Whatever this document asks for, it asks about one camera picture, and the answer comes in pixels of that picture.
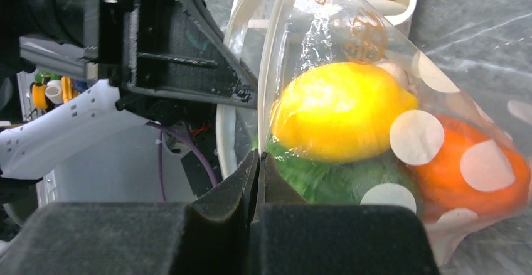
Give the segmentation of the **green lettuce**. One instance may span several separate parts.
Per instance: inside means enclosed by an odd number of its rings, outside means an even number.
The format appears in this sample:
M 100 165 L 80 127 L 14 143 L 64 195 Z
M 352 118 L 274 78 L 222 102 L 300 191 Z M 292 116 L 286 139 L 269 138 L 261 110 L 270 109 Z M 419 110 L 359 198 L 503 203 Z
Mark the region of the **green lettuce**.
M 292 154 L 278 143 L 265 148 L 283 179 L 312 204 L 399 205 L 422 213 L 423 200 L 408 168 L 388 151 L 346 164 Z

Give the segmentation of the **polka dot zip bag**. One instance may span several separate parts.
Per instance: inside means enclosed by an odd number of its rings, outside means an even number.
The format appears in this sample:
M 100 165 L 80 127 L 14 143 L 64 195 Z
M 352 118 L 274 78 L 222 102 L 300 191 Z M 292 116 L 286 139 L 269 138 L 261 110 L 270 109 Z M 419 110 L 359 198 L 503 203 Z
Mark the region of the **polka dot zip bag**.
M 222 177 L 256 149 L 311 204 L 405 207 L 437 264 L 531 202 L 531 161 L 367 0 L 235 0 L 225 44 L 258 106 L 218 106 Z

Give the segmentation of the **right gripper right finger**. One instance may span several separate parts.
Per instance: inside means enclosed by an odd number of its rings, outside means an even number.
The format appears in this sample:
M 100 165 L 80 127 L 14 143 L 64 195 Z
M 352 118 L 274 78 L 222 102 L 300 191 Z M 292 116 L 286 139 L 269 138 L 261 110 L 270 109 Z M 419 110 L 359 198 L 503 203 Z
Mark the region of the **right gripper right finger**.
M 425 229 L 391 205 L 310 205 L 271 155 L 258 167 L 250 274 L 438 274 Z

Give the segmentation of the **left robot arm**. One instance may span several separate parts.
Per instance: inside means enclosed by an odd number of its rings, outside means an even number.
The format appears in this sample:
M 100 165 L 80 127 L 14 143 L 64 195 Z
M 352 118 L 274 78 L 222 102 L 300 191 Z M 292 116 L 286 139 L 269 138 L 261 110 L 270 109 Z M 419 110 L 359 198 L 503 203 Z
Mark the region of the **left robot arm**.
M 1 203 L 116 132 L 257 105 L 205 0 L 1 0 L 1 80 L 37 68 L 43 115 L 1 129 Z

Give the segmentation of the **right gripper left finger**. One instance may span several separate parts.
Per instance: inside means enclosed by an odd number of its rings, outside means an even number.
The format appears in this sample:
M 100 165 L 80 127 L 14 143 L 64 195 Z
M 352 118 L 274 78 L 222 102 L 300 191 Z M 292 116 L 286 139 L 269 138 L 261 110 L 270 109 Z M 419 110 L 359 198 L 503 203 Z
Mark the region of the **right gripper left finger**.
M 53 203 L 1 254 L 2 274 L 245 274 L 260 155 L 191 203 Z

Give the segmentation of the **yellow screwdriver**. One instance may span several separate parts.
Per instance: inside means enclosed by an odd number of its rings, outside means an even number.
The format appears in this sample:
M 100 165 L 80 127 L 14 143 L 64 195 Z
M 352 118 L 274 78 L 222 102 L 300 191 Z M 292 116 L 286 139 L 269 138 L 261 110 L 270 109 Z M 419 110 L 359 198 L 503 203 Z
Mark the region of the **yellow screwdriver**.
M 46 85 L 37 82 L 31 84 L 31 98 L 37 109 L 48 109 L 48 98 L 46 97 L 45 90 Z
M 78 95 L 78 92 L 75 90 L 73 80 L 70 77 L 61 78 L 61 89 L 64 104 L 71 101 Z

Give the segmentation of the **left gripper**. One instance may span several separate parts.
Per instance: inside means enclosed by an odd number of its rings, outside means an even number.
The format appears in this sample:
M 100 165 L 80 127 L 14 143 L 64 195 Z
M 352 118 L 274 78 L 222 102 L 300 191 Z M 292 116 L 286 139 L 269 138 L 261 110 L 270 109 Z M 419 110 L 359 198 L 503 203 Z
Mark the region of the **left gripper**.
M 226 47 L 205 0 L 85 0 L 84 57 L 122 111 L 257 108 L 258 80 Z

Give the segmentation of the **orange tangerine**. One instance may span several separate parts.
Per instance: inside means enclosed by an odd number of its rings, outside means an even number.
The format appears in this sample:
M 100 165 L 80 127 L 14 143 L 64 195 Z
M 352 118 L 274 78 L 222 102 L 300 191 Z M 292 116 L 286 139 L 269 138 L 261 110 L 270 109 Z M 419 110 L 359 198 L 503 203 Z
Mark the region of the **orange tangerine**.
M 528 161 L 480 130 L 456 118 L 438 115 L 444 143 L 431 162 L 413 166 L 425 200 L 428 222 L 466 208 L 494 217 L 523 208 L 528 200 Z

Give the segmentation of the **yellow lemon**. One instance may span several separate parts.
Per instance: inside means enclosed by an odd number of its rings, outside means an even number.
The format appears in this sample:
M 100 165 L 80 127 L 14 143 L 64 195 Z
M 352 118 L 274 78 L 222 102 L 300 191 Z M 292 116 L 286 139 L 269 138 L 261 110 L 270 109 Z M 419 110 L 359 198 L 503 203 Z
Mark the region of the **yellow lemon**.
M 390 148 L 390 128 L 416 97 L 376 65 L 338 62 L 293 79 L 276 100 L 272 137 L 307 159 L 348 163 Z

